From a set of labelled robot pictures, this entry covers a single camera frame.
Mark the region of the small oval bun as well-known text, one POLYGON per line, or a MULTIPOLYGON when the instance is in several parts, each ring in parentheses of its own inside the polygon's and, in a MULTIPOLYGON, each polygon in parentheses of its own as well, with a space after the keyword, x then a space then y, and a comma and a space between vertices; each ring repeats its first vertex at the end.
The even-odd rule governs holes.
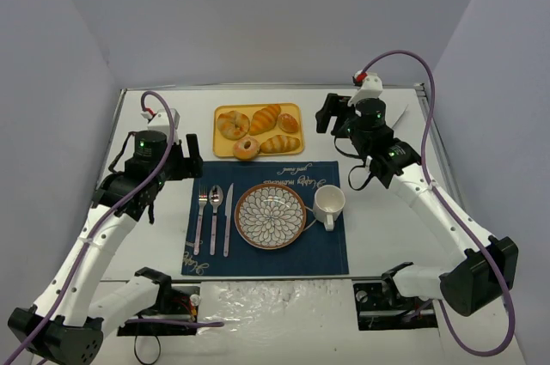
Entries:
POLYGON ((278 128, 286 133, 297 133, 300 130, 298 121, 288 113, 281 113, 278 116, 278 128))

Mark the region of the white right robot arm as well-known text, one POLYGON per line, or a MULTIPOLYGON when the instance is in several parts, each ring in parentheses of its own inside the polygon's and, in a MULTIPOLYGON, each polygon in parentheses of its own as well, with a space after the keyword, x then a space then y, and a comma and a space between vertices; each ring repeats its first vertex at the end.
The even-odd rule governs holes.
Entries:
POLYGON ((369 177, 400 198, 419 217, 448 256, 441 267, 405 262, 382 275, 391 301, 438 299, 469 316, 513 286, 518 248, 509 237, 496 238, 474 222, 434 179, 426 178, 421 157, 394 136, 385 121, 386 105, 376 98, 351 103, 330 93, 316 113, 316 130, 348 138, 369 177))

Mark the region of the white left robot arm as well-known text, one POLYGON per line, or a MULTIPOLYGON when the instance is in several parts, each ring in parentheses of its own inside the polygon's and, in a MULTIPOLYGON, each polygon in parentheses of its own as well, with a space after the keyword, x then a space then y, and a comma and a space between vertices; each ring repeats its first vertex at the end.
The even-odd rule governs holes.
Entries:
POLYGON ((186 135, 189 153, 171 130, 139 131, 133 155, 95 191, 84 227, 46 290, 29 308, 17 307, 8 327, 27 350, 57 364, 90 364, 103 339, 137 313, 164 308, 170 276, 142 268, 121 290, 94 303, 92 297, 114 254, 169 181, 203 174, 196 135, 186 135))

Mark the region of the twisted round bread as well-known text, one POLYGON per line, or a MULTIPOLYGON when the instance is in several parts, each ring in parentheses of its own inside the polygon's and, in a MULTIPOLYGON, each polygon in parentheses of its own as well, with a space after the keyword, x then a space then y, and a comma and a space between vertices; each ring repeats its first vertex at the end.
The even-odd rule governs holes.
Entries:
POLYGON ((224 138, 229 140, 239 140, 245 137, 249 126, 248 116, 235 110, 221 113, 217 118, 217 129, 224 138))

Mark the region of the small striped croissant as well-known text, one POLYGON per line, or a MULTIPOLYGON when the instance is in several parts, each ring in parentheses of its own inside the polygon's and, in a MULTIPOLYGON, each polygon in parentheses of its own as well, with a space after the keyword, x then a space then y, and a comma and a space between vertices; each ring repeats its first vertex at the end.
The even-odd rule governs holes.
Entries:
POLYGON ((270 137, 260 145, 260 152, 264 154, 279 154, 291 152, 301 146, 301 141, 296 137, 276 135, 270 137))

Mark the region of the glazed donut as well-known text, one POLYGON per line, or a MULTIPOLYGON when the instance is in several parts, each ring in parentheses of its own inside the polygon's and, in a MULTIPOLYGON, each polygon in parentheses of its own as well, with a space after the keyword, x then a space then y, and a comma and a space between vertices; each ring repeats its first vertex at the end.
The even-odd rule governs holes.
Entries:
POLYGON ((260 152, 260 143, 254 137, 243 137, 235 142, 232 152, 240 161, 251 161, 260 152))

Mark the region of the large striped croissant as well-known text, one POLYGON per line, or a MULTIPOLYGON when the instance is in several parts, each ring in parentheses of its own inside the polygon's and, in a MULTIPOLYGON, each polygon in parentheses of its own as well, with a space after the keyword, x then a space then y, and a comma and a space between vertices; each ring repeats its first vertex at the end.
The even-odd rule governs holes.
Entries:
POLYGON ((279 104, 272 104, 255 112, 250 122, 249 135, 256 136, 272 130, 278 121, 281 113, 279 104))

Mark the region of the white mug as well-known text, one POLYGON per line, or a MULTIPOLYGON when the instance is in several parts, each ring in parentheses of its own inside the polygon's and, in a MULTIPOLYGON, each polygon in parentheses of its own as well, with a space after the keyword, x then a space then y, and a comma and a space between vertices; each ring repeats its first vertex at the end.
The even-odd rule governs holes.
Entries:
POLYGON ((314 195, 313 214, 327 232, 333 232, 335 223, 345 208, 345 194, 334 185, 324 185, 314 195))

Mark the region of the patterned ceramic plate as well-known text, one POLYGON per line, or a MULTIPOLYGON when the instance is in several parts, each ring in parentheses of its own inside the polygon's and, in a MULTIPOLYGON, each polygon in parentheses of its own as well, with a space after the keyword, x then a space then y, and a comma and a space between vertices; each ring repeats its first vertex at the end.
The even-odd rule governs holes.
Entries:
POLYGON ((251 246, 276 250, 302 234, 307 210, 299 195, 278 184, 261 184, 242 194, 235 206, 235 226, 251 246))

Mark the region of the blue placemat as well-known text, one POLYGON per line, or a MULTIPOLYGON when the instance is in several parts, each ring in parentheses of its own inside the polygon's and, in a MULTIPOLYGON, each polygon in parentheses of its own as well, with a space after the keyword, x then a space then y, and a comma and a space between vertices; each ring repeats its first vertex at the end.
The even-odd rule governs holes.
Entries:
POLYGON ((207 161, 204 174, 193 183, 186 244, 181 273, 194 277, 296 277, 333 276, 349 272, 345 219, 339 216, 333 232, 327 232, 312 213, 314 195, 324 185, 339 186, 336 161, 207 161), (249 245, 237 232, 234 213, 229 241, 229 256, 223 256, 225 208, 217 215, 216 252, 210 255, 212 207, 205 206, 199 254, 193 254, 195 229, 199 213, 199 187, 207 190, 219 185, 224 194, 234 184, 233 204, 248 189, 261 184, 288 186, 303 200, 307 210, 306 226, 290 245, 263 250, 249 245))

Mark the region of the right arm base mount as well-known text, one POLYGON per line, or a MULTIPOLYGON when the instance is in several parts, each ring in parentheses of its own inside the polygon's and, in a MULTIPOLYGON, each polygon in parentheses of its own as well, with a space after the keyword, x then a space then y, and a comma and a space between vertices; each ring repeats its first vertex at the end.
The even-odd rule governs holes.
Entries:
POLYGON ((418 297, 391 302, 382 282, 354 282, 357 327, 361 332, 438 328, 433 304, 418 297))

